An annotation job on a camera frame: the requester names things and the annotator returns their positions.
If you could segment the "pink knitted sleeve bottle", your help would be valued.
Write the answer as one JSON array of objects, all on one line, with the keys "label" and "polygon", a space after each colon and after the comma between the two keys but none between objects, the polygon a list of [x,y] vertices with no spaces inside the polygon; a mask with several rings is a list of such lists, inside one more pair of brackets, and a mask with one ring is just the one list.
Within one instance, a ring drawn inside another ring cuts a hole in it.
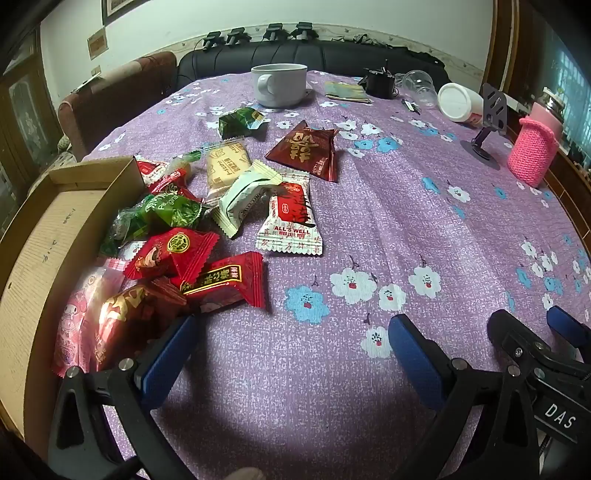
[{"label": "pink knitted sleeve bottle", "polygon": [[563,134],[564,101],[544,87],[521,129],[508,158],[508,168],[521,182],[537,188],[559,149]]}]

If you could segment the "dark red snack packet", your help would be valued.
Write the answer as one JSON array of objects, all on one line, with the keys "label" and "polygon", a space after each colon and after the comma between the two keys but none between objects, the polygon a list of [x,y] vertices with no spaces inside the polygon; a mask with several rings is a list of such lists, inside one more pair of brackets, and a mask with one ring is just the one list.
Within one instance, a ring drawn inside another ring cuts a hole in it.
[{"label": "dark red snack packet", "polygon": [[311,128],[303,120],[266,154],[266,159],[325,181],[337,182],[335,136],[338,133],[338,129]]}]

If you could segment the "red gold snack packet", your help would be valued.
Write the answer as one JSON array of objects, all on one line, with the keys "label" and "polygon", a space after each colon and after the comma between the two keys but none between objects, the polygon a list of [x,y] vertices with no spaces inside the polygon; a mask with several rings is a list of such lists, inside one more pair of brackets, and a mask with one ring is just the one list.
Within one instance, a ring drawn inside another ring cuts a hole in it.
[{"label": "red gold snack packet", "polygon": [[185,296],[167,278],[140,281],[107,299],[95,335],[95,370],[135,358],[163,335],[186,304]]}]

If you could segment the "clear plastic cup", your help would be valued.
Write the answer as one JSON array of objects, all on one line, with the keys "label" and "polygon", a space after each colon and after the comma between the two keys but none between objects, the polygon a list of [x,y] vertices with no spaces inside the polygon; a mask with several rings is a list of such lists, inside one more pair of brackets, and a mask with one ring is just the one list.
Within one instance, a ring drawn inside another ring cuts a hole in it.
[{"label": "clear plastic cup", "polygon": [[435,109],[439,106],[433,79],[427,72],[411,70],[397,74],[395,78],[397,87],[420,108]]}]

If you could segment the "cardboard box tray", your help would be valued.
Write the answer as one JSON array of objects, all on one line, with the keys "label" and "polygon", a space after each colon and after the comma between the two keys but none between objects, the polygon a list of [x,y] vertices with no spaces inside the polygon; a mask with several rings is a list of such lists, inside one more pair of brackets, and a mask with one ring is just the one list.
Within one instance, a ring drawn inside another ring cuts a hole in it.
[{"label": "cardboard box tray", "polygon": [[116,213],[144,183],[132,157],[49,172],[1,239],[1,417],[34,450],[45,449],[57,378],[57,324]]}]

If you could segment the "framed wall painting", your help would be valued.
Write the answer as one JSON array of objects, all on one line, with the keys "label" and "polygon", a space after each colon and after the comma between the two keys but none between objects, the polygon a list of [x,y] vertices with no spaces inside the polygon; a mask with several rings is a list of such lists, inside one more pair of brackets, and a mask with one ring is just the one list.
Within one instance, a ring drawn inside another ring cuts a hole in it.
[{"label": "framed wall painting", "polygon": [[148,0],[102,0],[102,25],[107,26]]}]

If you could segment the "white red snack packet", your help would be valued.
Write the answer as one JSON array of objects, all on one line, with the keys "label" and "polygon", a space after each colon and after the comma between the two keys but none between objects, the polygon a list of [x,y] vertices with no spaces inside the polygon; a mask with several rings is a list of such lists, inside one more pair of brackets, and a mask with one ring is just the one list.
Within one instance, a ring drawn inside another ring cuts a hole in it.
[{"label": "white red snack packet", "polygon": [[322,235],[310,200],[310,177],[287,174],[269,202],[269,216],[256,234],[256,248],[281,254],[321,256]]}]

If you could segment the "red yellow-label snack packet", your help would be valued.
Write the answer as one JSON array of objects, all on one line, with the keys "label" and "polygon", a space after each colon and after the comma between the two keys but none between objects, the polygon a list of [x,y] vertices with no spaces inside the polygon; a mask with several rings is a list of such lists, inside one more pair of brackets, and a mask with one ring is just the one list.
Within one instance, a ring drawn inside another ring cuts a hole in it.
[{"label": "red yellow-label snack packet", "polygon": [[201,313],[211,313],[239,302],[264,308],[263,255],[250,251],[217,260],[206,266],[192,284],[183,281],[180,292],[187,303]]}]

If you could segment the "red round-logo snack packet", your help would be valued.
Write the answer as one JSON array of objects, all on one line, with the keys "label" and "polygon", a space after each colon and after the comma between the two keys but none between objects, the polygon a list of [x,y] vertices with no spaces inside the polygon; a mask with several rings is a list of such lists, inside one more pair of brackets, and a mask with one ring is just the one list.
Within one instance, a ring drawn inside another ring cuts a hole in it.
[{"label": "red round-logo snack packet", "polygon": [[192,284],[219,240],[214,232],[175,227],[150,237],[128,262],[123,273],[129,280],[176,278],[180,285]]}]

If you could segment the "pink snack packet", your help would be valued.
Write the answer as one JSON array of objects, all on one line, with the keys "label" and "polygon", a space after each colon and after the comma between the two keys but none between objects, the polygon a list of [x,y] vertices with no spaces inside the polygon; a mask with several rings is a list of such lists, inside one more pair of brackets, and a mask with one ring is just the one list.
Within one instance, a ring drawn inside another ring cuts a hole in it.
[{"label": "pink snack packet", "polygon": [[58,323],[52,371],[63,378],[77,366],[84,373],[97,370],[96,339],[103,303],[115,295],[122,283],[125,266],[116,259],[99,259],[85,269],[69,295]]}]

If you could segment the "green leafy snack packet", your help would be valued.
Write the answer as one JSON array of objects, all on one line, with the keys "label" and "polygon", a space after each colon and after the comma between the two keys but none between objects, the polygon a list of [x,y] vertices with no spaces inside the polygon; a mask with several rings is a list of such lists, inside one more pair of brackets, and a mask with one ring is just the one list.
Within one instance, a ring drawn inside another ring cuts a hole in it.
[{"label": "green leafy snack packet", "polygon": [[172,228],[195,228],[206,206],[174,193],[148,194],[132,207],[121,209],[99,248],[105,257],[116,257],[126,244],[147,240]]}]

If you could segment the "green patterned booklet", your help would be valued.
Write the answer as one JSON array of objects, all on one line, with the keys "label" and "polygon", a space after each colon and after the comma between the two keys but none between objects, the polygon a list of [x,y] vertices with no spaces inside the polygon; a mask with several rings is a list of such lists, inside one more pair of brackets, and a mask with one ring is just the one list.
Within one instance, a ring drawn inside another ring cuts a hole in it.
[{"label": "green patterned booklet", "polygon": [[361,85],[344,82],[325,82],[325,96],[355,103],[370,104],[372,102]]}]

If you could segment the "dark green snack packet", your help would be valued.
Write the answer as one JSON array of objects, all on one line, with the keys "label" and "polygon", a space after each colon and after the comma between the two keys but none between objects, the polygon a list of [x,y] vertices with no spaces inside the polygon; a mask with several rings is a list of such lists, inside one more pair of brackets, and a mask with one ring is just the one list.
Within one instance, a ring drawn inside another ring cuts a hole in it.
[{"label": "dark green snack packet", "polygon": [[266,121],[266,116],[252,107],[240,107],[222,114],[218,119],[218,134],[222,140],[249,136]]}]

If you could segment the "white green snack packet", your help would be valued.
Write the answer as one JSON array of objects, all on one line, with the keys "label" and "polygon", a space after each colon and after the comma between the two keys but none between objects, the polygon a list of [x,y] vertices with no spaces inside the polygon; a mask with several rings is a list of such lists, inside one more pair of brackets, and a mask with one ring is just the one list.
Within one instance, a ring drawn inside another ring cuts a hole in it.
[{"label": "white green snack packet", "polygon": [[280,173],[262,161],[253,161],[222,195],[211,212],[213,221],[226,237],[235,238],[243,220],[263,193],[280,186],[281,182]]}]

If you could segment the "wooden glass-panel door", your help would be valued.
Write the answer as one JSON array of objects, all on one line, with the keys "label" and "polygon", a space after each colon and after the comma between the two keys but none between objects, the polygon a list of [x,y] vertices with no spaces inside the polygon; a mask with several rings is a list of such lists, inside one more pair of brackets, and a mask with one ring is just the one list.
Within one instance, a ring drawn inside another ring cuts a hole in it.
[{"label": "wooden glass-panel door", "polygon": [[44,75],[40,32],[33,30],[1,71],[1,222],[57,157],[62,131]]}]

